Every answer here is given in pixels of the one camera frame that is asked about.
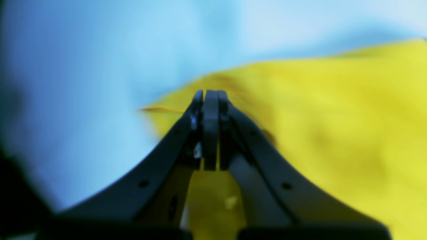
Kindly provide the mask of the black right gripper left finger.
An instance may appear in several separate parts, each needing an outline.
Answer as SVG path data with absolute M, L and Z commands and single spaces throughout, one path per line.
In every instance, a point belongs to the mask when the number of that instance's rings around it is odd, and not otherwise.
M 192 240 L 180 229 L 201 138 L 203 91 L 152 152 L 93 197 L 50 219 L 38 240 Z

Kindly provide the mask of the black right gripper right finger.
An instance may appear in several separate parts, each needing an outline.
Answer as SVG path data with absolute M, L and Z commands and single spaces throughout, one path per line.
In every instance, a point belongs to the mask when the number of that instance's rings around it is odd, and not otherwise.
M 225 91 L 202 105 L 204 170 L 229 171 L 239 184 L 247 227 L 238 240 L 390 240 L 378 221 L 299 173 Z

